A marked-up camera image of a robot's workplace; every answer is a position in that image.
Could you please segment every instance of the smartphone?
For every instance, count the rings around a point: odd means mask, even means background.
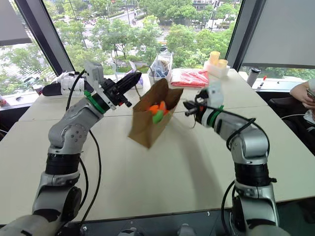
[[[313,92],[309,88],[307,88],[306,91],[307,91],[307,95],[315,101],[315,92]]]

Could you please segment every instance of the white table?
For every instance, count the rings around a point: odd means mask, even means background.
[[[216,80],[214,76],[210,76],[210,80]],[[150,89],[150,82],[147,74],[143,75],[144,88],[139,90],[140,95],[144,95]],[[224,108],[242,108],[267,106],[257,93],[243,80],[243,78],[231,69],[226,78],[221,80],[222,91],[224,94]],[[183,105],[185,100],[194,100],[199,89],[186,88],[181,96],[176,112],[186,111]],[[139,96],[134,89],[129,90],[125,94],[126,98],[135,105],[139,101]],[[74,104],[80,98],[72,98]],[[45,97],[41,95],[36,102],[25,112],[20,121],[29,120],[60,120],[65,112],[67,97],[54,96]],[[109,110],[105,113],[106,117],[111,116],[131,116],[132,109],[126,105],[118,107],[115,111]]]
[[[268,161],[277,201],[315,196],[315,157],[268,107],[229,109],[256,117],[271,142]],[[175,113],[150,150],[127,137],[131,116],[105,117],[93,128],[100,144],[102,180],[87,220],[218,209],[234,179],[230,152],[213,129]],[[47,134],[55,120],[17,122],[0,142],[0,224],[31,212],[40,174],[45,170]],[[91,201],[97,181],[95,144],[88,137],[83,159]],[[81,176],[78,186],[84,190]],[[230,197],[227,207],[231,206]],[[75,220],[80,220],[87,205]]]

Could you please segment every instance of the person's arm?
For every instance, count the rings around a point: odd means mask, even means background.
[[[302,102],[303,106],[307,109],[315,110],[315,102],[312,98],[308,97],[306,89],[313,90],[313,84],[315,80],[312,79],[309,82],[304,82],[295,86],[291,91],[290,94],[300,102]]]

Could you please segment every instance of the orange object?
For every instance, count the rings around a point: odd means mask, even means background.
[[[163,113],[165,113],[166,111],[166,104],[164,101],[161,101],[160,105],[159,105],[159,109],[163,111]]]
[[[159,111],[158,105],[150,106],[149,111],[151,111],[152,114],[155,115]]]

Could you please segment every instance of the robotic arm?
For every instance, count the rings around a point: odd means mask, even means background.
[[[85,71],[96,94],[70,107],[64,117],[49,131],[50,147],[45,172],[32,208],[32,215],[18,218],[0,230],[0,236],[54,236],[78,214],[81,189],[76,187],[80,173],[78,165],[88,131],[109,109],[131,103],[124,93],[135,86],[141,72],[127,74],[114,83],[104,79],[101,64],[87,62]]]
[[[269,140],[263,130],[236,114],[221,112],[223,95],[219,82],[203,89],[195,101],[184,102],[186,116],[195,115],[198,123],[212,127],[232,153],[237,197],[233,197],[233,220],[236,228],[247,235],[257,235],[271,228],[273,234],[288,235],[279,228],[267,157]]]

